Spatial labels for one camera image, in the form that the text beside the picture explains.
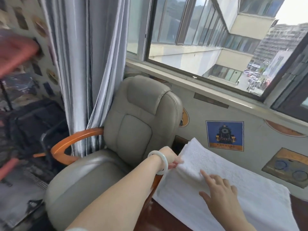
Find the wooden armrest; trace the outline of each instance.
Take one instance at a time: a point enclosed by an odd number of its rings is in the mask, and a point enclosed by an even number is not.
[[[61,140],[55,146],[52,147],[50,150],[52,156],[59,162],[69,165],[74,163],[76,160],[79,159],[77,156],[66,155],[64,151],[74,143],[77,143],[79,140],[85,139],[87,137],[96,136],[96,135],[103,135],[104,134],[104,127],[98,128],[91,128],[88,130],[76,132],[71,136]]]
[[[148,198],[145,200],[141,212],[143,212],[143,210],[146,209],[146,207],[149,205],[149,203],[152,199],[152,196],[153,196],[154,192],[156,191],[157,186],[158,186],[160,180],[162,179],[162,177],[163,177],[163,175],[156,175],[155,176],[153,184],[151,186],[150,194],[149,194]]]

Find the hand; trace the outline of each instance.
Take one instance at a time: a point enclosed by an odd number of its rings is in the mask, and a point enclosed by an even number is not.
[[[181,157],[177,156],[170,147],[163,147],[159,150],[168,161],[168,169],[175,168],[179,163],[183,163]],[[162,161],[160,169],[163,170],[165,167],[164,162]]]
[[[218,175],[207,175],[203,170],[200,172],[210,188],[211,196],[204,191],[200,191],[199,195],[221,226],[225,230],[239,230],[238,227],[249,226],[237,200],[237,188]]]

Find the black bag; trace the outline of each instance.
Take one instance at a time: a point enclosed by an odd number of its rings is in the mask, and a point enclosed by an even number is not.
[[[6,135],[19,150],[19,158],[42,153],[41,136],[65,120],[60,105],[50,99],[39,100],[12,111],[5,120]]]

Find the curtain fold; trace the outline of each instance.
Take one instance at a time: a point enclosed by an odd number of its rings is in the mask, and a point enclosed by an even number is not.
[[[70,134],[103,126],[123,79],[129,0],[41,0]],[[73,146],[83,157],[102,137]]]

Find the white bangle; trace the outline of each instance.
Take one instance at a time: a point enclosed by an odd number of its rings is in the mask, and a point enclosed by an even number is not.
[[[167,173],[168,171],[168,161],[167,161],[167,158],[164,156],[163,153],[161,153],[160,151],[151,151],[148,155],[148,157],[150,155],[159,155],[161,157],[161,159],[163,160],[164,164],[165,164],[165,167],[162,171],[159,171],[158,173],[156,173],[157,175],[164,175]]]

